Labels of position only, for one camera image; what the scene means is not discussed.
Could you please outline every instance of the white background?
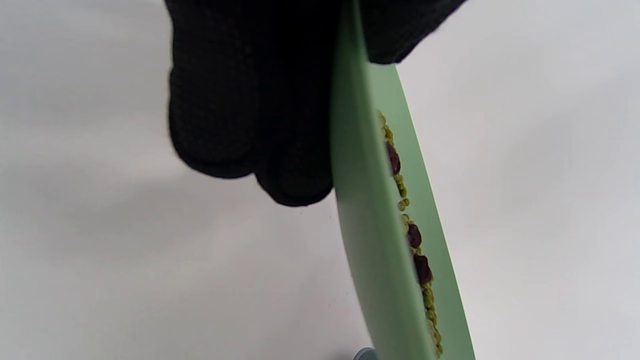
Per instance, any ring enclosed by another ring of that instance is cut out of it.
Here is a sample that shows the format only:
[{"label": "white background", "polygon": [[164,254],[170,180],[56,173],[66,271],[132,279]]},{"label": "white background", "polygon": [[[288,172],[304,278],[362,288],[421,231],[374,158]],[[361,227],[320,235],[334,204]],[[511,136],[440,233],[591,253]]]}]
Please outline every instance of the white background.
[{"label": "white background", "polygon": [[[0,359],[348,360],[333,196],[166,136],[142,0],[0,0]],[[478,360],[640,354],[640,3],[470,0],[400,66]]]}]

